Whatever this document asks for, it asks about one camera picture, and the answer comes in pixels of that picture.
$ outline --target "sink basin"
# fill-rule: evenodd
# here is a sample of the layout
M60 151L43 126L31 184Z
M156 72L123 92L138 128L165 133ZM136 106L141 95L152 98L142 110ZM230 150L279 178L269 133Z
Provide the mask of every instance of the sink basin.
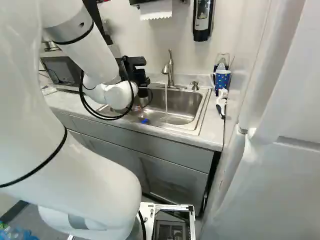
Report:
M202 87L198 91L193 91L190 87L168 88L167 111L164 85L151 83L148 89L152 92L152 98L149 94L146 103L141 103L137 96L132 110L122 118L123 120L199 135L211 88ZM97 109L97 112L107 116L117 116L125 111L126 109L116 111L109 105Z

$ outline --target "microwave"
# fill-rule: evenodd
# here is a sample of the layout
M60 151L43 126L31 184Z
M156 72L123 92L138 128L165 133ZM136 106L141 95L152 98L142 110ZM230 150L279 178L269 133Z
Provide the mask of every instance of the microwave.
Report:
M79 91L82 69L63 51L41 52L40 62L56 89Z

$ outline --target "paper towel dispenser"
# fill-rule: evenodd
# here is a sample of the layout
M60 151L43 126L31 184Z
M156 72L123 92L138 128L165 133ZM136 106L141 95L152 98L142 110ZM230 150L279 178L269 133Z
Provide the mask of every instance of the paper towel dispenser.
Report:
M156 0L129 0L129 3L131 6L139 7L140 4L144 4L152 1L156 1Z
M140 4L154 2L154 1L161 1L161 0L129 0L129 3L131 6L135 6L139 9ZM190 0L180 0L180 2L182 2L184 4L189 4Z

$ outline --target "floor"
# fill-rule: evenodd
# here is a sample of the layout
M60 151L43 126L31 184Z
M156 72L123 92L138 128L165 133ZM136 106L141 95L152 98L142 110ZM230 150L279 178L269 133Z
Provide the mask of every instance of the floor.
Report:
M142 197L143 202L152 202L151 200ZM68 235L61 233L49 227L41 219L38 207L36 205L28 205L24 208L10 223L12 227L21 227L26 230L31 230L34 236L37 236L40 240L66 240ZM195 222L196 233L201 229L201 221Z

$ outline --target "paper towel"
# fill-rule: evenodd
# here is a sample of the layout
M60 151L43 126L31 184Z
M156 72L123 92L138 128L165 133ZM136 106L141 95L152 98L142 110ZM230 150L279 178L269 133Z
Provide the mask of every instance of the paper towel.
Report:
M172 0L157 0L140 4L140 20L165 19L172 16Z

